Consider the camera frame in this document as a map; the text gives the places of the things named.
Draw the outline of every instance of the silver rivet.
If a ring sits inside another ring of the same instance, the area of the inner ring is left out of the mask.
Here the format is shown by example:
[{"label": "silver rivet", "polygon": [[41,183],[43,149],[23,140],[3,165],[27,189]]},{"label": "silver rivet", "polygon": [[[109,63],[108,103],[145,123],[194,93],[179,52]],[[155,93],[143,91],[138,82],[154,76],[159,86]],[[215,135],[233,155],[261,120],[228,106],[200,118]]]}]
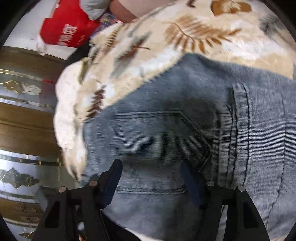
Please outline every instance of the silver rivet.
[{"label": "silver rivet", "polygon": [[94,186],[98,185],[98,182],[97,182],[97,181],[91,181],[91,182],[89,183],[89,185],[90,185],[91,187],[94,187]]},{"label": "silver rivet", "polygon": [[67,190],[67,188],[64,187],[64,186],[59,188],[59,192],[64,192],[64,191],[66,191],[66,190]]},{"label": "silver rivet", "polygon": [[238,186],[237,189],[238,189],[240,192],[243,192],[244,190],[246,190],[244,186]]},{"label": "silver rivet", "polygon": [[213,181],[207,181],[207,186],[213,187],[215,183]]}]

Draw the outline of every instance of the blue denim fabric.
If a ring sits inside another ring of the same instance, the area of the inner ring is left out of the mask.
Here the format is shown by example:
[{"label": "blue denim fabric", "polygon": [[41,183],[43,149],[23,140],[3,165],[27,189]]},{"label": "blue denim fabric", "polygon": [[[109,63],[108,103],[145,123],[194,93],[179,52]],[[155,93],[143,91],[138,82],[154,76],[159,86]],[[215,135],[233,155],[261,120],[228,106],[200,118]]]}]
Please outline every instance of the blue denim fabric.
[{"label": "blue denim fabric", "polygon": [[270,238],[296,221],[296,84],[281,75],[186,54],[87,121],[84,139],[84,182],[123,161],[104,213],[139,233],[194,239],[200,212],[180,175],[183,159],[222,187],[244,185]]}]

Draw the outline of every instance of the white wall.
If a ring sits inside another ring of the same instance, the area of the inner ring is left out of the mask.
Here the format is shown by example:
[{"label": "white wall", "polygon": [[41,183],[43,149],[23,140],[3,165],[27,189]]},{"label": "white wall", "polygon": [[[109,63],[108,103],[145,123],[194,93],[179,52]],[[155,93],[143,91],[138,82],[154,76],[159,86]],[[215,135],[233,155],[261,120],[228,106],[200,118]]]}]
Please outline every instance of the white wall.
[{"label": "white wall", "polygon": [[[19,47],[29,50],[37,50],[38,33],[44,18],[47,18],[56,0],[41,0],[30,12],[28,12],[15,26],[4,46]],[[76,48],[47,45],[46,53],[67,59]]]}]

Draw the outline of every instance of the back pocket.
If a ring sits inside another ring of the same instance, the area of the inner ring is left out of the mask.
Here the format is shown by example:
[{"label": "back pocket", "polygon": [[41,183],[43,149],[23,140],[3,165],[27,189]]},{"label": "back pocket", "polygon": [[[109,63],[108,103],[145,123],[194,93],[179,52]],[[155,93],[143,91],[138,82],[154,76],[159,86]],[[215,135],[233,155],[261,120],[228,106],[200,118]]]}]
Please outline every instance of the back pocket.
[{"label": "back pocket", "polygon": [[183,193],[182,160],[203,165],[209,157],[199,130],[180,111],[115,114],[113,124],[112,158],[123,161],[118,192]]}]

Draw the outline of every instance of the red shopping bag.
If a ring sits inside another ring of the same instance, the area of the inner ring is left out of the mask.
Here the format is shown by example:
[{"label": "red shopping bag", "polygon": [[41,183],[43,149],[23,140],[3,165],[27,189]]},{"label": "red shopping bag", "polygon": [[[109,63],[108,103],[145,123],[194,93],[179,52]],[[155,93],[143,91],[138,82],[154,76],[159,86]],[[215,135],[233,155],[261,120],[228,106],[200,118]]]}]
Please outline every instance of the red shopping bag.
[{"label": "red shopping bag", "polygon": [[46,18],[40,36],[46,44],[79,47],[87,41],[99,23],[88,19],[79,0],[60,0],[51,18]]}]

